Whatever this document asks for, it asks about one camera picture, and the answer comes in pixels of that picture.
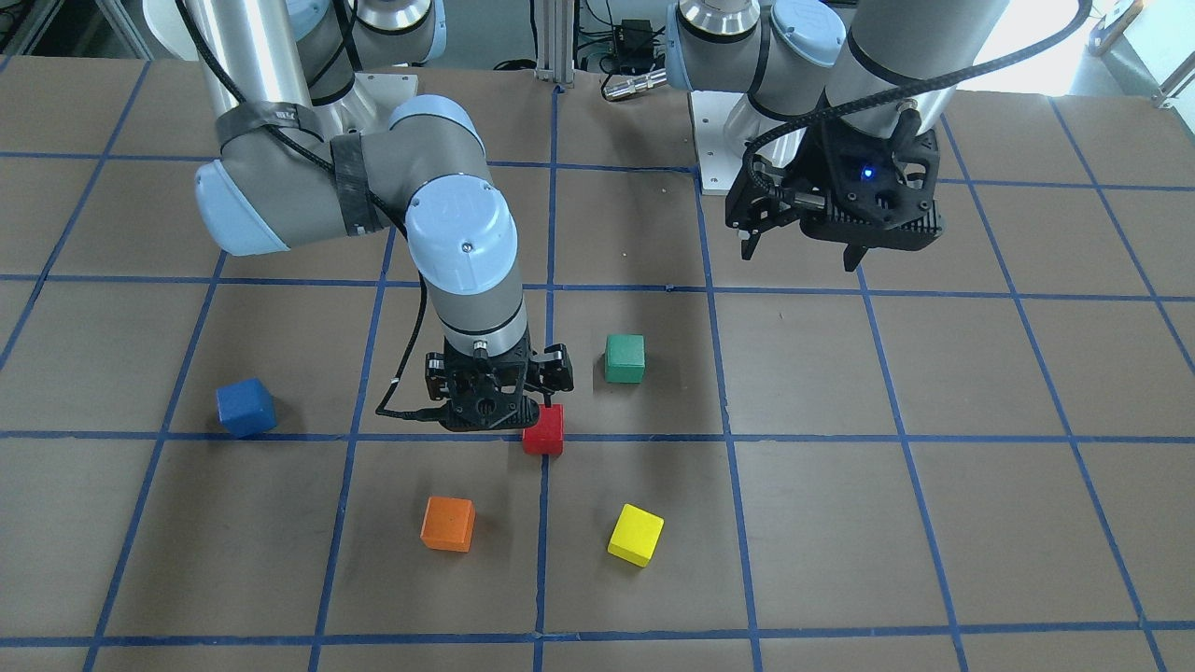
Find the red cube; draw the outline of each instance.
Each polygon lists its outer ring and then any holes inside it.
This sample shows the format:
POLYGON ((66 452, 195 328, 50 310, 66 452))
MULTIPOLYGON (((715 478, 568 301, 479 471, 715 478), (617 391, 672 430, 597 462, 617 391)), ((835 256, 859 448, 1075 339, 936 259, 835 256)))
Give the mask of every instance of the red cube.
POLYGON ((523 429, 523 452, 531 456, 558 456, 564 452, 564 407, 540 407, 539 422, 523 429))

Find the black cable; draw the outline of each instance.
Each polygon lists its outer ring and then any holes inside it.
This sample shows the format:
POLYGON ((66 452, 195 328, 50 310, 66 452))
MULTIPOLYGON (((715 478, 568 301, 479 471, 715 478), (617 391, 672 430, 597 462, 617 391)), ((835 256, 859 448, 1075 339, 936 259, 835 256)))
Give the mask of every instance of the black cable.
POLYGON ((535 0, 531 0, 528 4, 531 5, 531 42, 534 44, 535 60, 539 60, 539 26, 535 25, 535 0))
MULTIPOLYGON (((244 104, 246 100, 245 93, 240 90, 239 86, 237 86, 237 83, 232 80, 232 77, 228 74, 228 71, 226 71, 225 67, 220 65, 220 61, 215 57, 215 54, 212 53, 212 48, 208 45, 208 41, 204 39, 203 35, 200 32, 200 26, 195 24, 195 17, 192 17, 190 10, 186 8, 186 1, 174 0, 174 6, 178 7, 178 13, 183 19, 183 25, 186 28, 188 35, 191 36, 191 42, 195 43, 195 50, 200 54, 200 57, 203 59, 204 65, 208 66, 208 69, 212 71, 212 73, 216 77, 220 84, 228 90, 228 93, 232 94, 232 97, 237 100, 237 103, 244 104)), ((299 145, 298 142, 292 140, 287 134, 282 133, 282 129, 280 129, 276 126, 266 126, 264 128, 275 140, 277 140, 286 147, 290 148, 300 157, 307 159, 308 161, 318 166, 320 170, 329 173, 329 176, 335 176, 335 167, 332 166, 331 163, 324 160, 318 154, 313 153, 302 145, 299 145)), ((398 230, 398 232, 403 236, 403 239, 405 240, 406 226, 403 224, 403 216, 399 213, 392 210, 390 206, 381 200, 380 196, 373 193, 373 190, 369 191, 369 202, 373 203, 379 210, 382 212, 382 214, 385 214, 390 219, 391 224, 394 225, 394 228, 398 230)), ((406 352, 403 354, 403 360, 398 366, 398 372, 394 373, 394 383, 391 384, 391 391, 386 395, 386 399, 390 399, 390 396, 394 393, 394 389, 398 386, 397 381, 399 378, 403 377, 403 371, 406 369, 406 362, 411 356, 411 350, 415 349, 415 341, 416 338, 418 338, 419 329, 423 326, 423 314, 424 312, 427 312, 427 292, 428 292, 427 285, 424 285, 423 275, 421 274, 419 312, 415 317, 415 329, 411 331, 411 340, 406 346, 406 352)))
POLYGON ((988 74, 1015 63, 1019 63, 1027 59, 1031 59, 1066 39, 1071 33, 1078 30, 1084 22, 1087 20, 1087 18, 1090 18, 1091 0, 1078 0, 1078 4, 1079 11, 1074 14, 1074 18, 1071 19, 1071 23, 1068 23, 1066 28, 1042 39, 1041 42, 1025 47, 1024 49, 1019 49, 985 63, 957 69, 955 72, 925 79, 915 84, 897 86, 895 88, 872 93, 871 96, 865 96, 848 103, 842 103, 841 105, 822 108, 820 110, 799 115, 797 118, 783 123, 747 143, 747 148, 743 152, 743 169, 747 171, 747 175, 750 176, 752 184, 761 189, 768 197, 784 201, 784 190, 779 185, 773 184, 768 176, 755 171, 755 152, 764 148, 764 146, 774 142, 790 133, 795 133, 802 128, 808 128, 815 123, 836 120, 846 115, 853 115, 854 112, 862 112, 863 110, 870 110, 872 108, 912 98, 913 96, 930 93, 931 91, 949 88, 968 79, 988 74))
POLYGON ((406 371, 406 362, 411 359, 411 353, 415 352, 415 342, 419 340, 419 330, 423 329, 423 314, 428 310, 428 286, 423 282, 423 276, 419 276, 419 310, 415 317, 415 329, 411 330, 411 337, 406 341, 406 349, 403 350, 403 359, 398 362, 398 371, 394 372, 394 377, 390 380, 390 387, 386 390, 386 395, 381 398, 381 403, 374 409, 378 415, 384 415, 386 417, 399 417, 404 419, 402 411, 394 411, 386 408, 390 403, 390 398, 394 396, 394 391, 398 390, 398 384, 403 379, 403 372, 406 371))
POLYGON ((349 37, 353 36, 353 28, 357 25, 357 2, 353 2, 353 12, 349 14, 349 23, 345 24, 344 30, 341 31, 341 45, 336 48, 336 51, 332 53, 332 57, 324 63, 324 67, 319 68, 319 72, 307 80, 307 88, 311 88, 319 83, 320 78, 323 78, 324 74, 332 68, 337 59, 341 57, 341 54, 343 54, 344 49, 349 45, 349 37))

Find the light blue joint cap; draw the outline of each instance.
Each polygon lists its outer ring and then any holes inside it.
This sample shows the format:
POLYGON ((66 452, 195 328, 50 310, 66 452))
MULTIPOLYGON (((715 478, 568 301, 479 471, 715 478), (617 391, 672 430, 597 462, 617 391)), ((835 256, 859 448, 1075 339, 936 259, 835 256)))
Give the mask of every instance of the light blue joint cap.
POLYGON ((776 0, 772 25, 790 49, 823 68, 834 65, 846 41, 842 19, 817 0, 776 0))
POLYGON ((295 33, 295 42, 307 37, 324 14, 332 0, 287 0, 287 12, 290 14, 290 30, 295 33))
POLYGON ((257 214, 219 160, 195 172, 195 200, 208 233, 229 255, 243 257, 290 249, 257 214))
POLYGON ((461 108, 454 100, 445 98, 443 96, 436 96, 433 93, 416 96, 415 98, 411 98, 410 100, 394 108, 394 111, 390 114, 388 128, 394 128, 394 124, 406 117, 416 117, 419 115, 443 117, 448 121, 459 123, 465 127, 465 130, 472 133, 473 138, 477 138, 477 142, 482 146, 482 153, 485 153, 485 142, 482 142, 482 136, 478 135, 477 128, 473 127, 473 120, 468 118, 468 112, 465 111, 465 108, 461 108))
POLYGON ((685 69, 685 53, 680 48, 680 25, 676 23, 676 2, 668 5, 668 19, 664 23, 668 29, 664 31, 667 54, 664 55, 664 73, 668 75, 668 86, 681 91, 692 91, 693 85, 688 81, 688 71, 685 69))
POLYGON ((465 297, 502 282, 519 252, 507 200, 472 175, 447 175, 421 187, 406 209, 406 239, 428 282, 465 297))
POLYGON ((424 61, 439 59, 445 55, 445 47, 448 44, 448 22, 445 20, 445 0, 435 0, 436 25, 431 31, 431 48, 424 61))

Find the green cube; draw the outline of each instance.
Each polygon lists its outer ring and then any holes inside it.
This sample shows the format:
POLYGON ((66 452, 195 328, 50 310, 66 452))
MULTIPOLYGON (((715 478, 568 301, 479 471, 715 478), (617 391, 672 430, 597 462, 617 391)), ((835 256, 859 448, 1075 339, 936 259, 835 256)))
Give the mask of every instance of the green cube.
POLYGON ((606 383, 643 383, 644 361, 642 335, 606 336, 606 383))

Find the ur robot arm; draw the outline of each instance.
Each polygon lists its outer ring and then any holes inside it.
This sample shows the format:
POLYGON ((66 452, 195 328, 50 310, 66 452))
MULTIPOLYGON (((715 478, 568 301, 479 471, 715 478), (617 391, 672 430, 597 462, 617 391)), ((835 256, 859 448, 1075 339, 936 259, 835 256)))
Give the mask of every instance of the ur robot arm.
POLYGON ((527 393, 551 404, 572 389, 572 369, 563 344, 531 347, 517 232, 482 138, 439 96, 411 98, 370 128, 372 103, 355 91, 357 65, 435 55, 440 2, 176 2, 217 114, 221 158, 198 170, 195 188, 216 243, 232 255, 281 252, 391 220, 443 330, 424 377, 445 403, 379 413, 455 432, 534 424, 539 404, 527 393))
POLYGON ((846 30, 816 0, 680 0, 669 11, 672 86, 742 92, 725 134, 743 147, 725 224, 749 259, 761 236, 799 222, 845 243, 852 271, 868 250, 921 250, 942 236, 933 132, 955 86, 1061 42, 1049 38, 973 66, 1009 0, 860 0, 846 30))

